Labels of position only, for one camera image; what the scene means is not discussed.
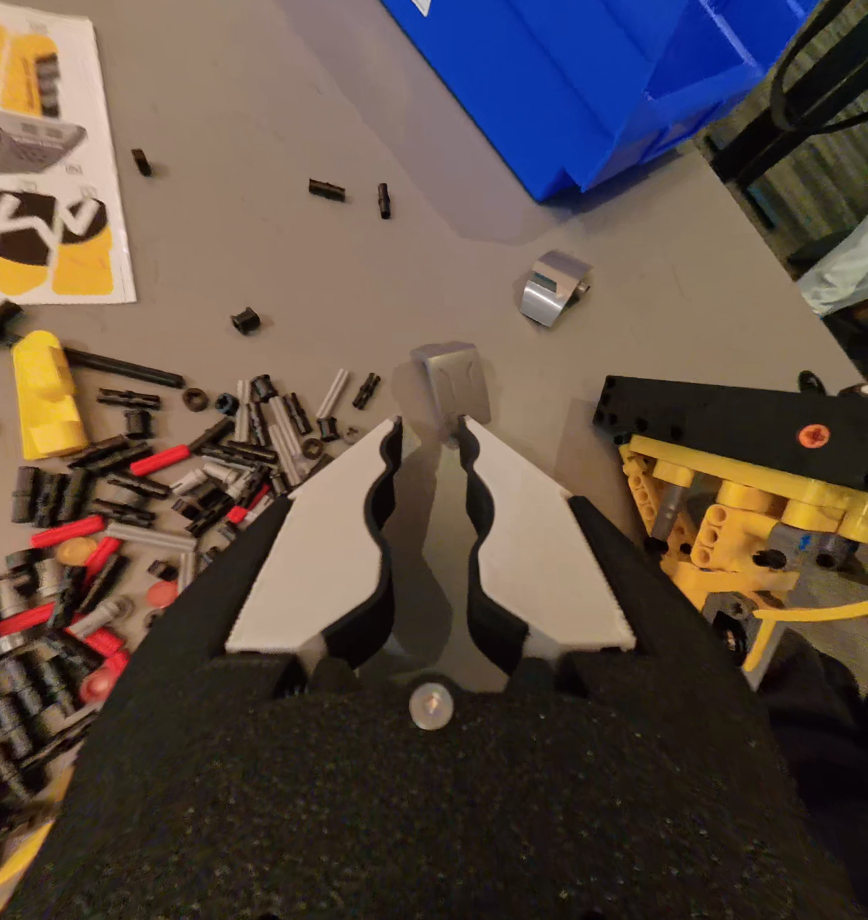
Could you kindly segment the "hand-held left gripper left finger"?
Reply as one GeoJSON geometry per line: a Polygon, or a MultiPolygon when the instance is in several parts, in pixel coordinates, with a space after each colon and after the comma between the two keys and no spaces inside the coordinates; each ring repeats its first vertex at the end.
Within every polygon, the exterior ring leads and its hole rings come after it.
{"type": "Polygon", "coordinates": [[[382,421],[296,489],[225,643],[227,653],[290,653],[307,671],[359,668],[394,625],[390,549],[403,420],[382,421]]]}

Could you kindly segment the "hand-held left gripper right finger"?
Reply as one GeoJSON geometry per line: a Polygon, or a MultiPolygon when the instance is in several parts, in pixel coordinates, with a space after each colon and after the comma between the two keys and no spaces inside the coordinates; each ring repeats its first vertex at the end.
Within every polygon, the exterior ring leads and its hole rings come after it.
{"type": "Polygon", "coordinates": [[[571,507],[573,494],[486,427],[457,428],[475,542],[467,624],[502,673],[520,661],[557,670],[574,652],[630,652],[636,638],[571,507]]]}

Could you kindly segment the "yellow toy brick vehicle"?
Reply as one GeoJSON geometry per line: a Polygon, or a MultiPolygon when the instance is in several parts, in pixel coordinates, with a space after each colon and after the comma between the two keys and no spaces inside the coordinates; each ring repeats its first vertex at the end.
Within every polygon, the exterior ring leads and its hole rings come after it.
{"type": "Polygon", "coordinates": [[[620,451],[646,549],[755,688],[789,627],[868,619],[791,605],[868,547],[868,398],[610,375],[594,425],[620,451]]]}

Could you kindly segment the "pile of small brick pins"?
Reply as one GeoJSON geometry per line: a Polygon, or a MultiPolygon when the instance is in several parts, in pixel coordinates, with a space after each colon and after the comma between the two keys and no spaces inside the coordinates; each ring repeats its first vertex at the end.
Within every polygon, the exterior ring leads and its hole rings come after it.
{"type": "Polygon", "coordinates": [[[129,558],[124,544],[156,548],[150,572],[168,587],[157,612],[175,601],[220,547],[199,552],[214,528],[228,542],[277,507],[333,458],[311,454],[323,440],[303,442],[263,427],[271,443],[230,439],[239,404],[190,445],[154,453],[148,432],[160,397],[101,388],[101,404],[125,410],[127,430],[64,456],[65,473],[20,466],[13,492],[15,523],[39,532],[7,558],[0,573],[0,813],[23,811],[47,780],[46,765],[79,740],[88,712],[106,698],[129,662],[109,622],[131,611],[112,594],[129,558]]]}

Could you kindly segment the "black standing desk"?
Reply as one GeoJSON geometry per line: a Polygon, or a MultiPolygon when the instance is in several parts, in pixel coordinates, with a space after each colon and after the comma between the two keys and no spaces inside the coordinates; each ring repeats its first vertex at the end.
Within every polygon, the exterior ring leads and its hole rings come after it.
{"type": "Polygon", "coordinates": [[[822,3],[785,50],[773,71],[767,105],[711,160],[723,183],[746,190],[808,139],[868,122],[868,109],[840,117],[868,91],[868,12],[792,86],[786,86],[796,59],[848,6],[851,2],[822,3]]]}

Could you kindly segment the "yellow curved brick piece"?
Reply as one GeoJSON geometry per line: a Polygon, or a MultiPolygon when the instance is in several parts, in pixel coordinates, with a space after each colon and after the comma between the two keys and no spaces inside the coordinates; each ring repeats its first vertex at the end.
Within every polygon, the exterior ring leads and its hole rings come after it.
{"type": "Polygon", "coordinates": [[[36,330],[14,344],[11,356],[24,460],[66,456],[87,447],[60,340],[36,330]]]}

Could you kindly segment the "person's dark clothing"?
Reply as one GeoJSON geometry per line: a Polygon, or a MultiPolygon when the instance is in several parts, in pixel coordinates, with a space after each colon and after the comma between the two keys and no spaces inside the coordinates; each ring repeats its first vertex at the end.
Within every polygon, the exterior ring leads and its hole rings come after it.
{"type": "Polygon", "coordinates": [[[789,630],[758,695],[808,812],[868,917],[868,693],[853,673],[789,630]]]}

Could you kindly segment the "blue plastic storage bin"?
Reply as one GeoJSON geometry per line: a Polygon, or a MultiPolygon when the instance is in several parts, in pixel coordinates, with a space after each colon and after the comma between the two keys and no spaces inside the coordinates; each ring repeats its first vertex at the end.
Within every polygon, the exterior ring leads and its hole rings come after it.
{"type": "Polygon", "coordinates": [[[813,1],[383,1],[534,201],[586,191],[734,109],[813,1]]]}

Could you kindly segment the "yellow sticker sheet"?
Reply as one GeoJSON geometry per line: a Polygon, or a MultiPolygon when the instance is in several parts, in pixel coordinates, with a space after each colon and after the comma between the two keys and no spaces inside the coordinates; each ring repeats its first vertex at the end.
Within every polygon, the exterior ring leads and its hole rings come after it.
{"type": "Polygon", "coordinates": [[[137,301],[95,28],[0,2],[0,302],[137,301]]]}

